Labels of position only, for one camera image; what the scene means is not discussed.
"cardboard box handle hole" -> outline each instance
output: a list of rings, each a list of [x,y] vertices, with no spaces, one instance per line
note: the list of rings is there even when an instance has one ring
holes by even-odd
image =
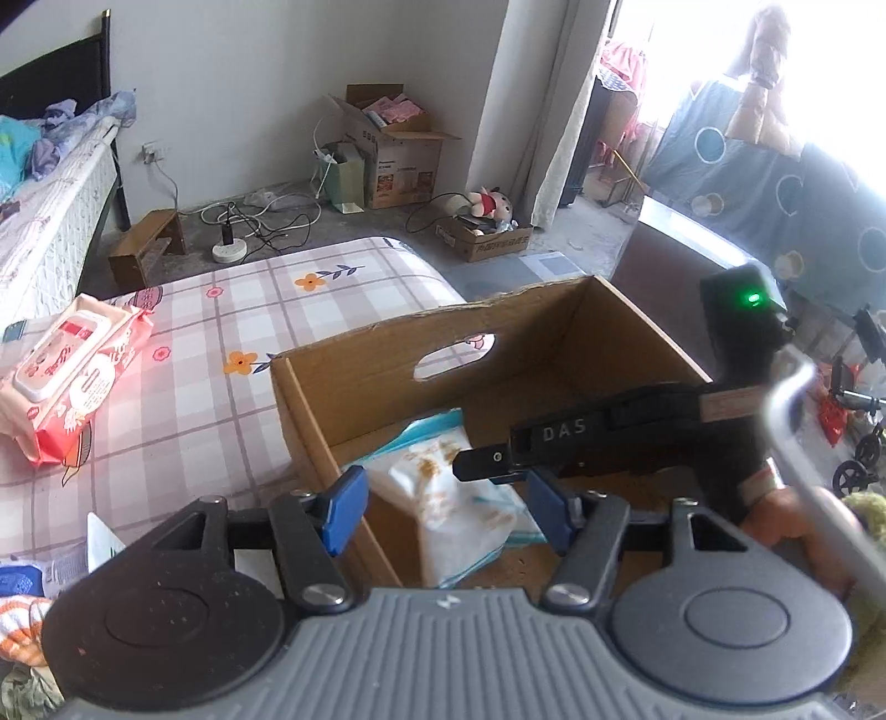
[[[482,360],[493,348],[495,336],[492,334],[471,335],[447,348],[434,350],[418,361],[412,371],[413,380],[430,380],[444,372],[458,370],[465,365]]]

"wall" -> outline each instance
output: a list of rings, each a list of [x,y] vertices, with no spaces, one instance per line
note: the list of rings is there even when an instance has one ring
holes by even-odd
[[[318,139],[338,136],[325,93],[399,74],[388,66],[398,2],[38,0],[4,31],[0,74],[96,32],[112,9],[113,87],[135,88],[138,102],[138,121],[119,140],[136,220],[171,205],[162,178],[137,158],[147,141],[166,149],[182,207],[307,179],[311,131],[325,113]]]
[[[401,2],[392,47],[396,79],[434,115],[438,129],[461,138],[444,143],[437,193],[468,187],[508,5],[509,0]]]
[[[567,2],[510,0],[468,170],[470,189],[512,192],[550,84]]]

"screw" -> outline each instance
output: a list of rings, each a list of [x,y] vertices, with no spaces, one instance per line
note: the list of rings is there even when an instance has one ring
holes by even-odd
[[[551,585],[545,592],[545,598],[551,605],[558,607],[581,607],[591,601],[587,590],[575,583]]]
[[[321,583],[308,585],[301,598],[312,607],[335,607],[345,602],[347,595],[343,587]]]

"round power strip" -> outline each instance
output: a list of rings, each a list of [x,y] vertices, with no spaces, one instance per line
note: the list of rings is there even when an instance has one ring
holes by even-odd
[[[222,243],[213,245],[213,260],[220,262],[222,265],[239,262],[245,257],[246,241],[240,238],[234,238],[233,245],[223,245]]]

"small wooden bench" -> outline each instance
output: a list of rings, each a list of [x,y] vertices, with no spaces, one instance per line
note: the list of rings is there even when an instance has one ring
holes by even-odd
[[[147,273],[162,254],[187,254],[182,220],[175,210],[152,210],[132,226],[108,255],[111,273],[122,293],[144,290]]]

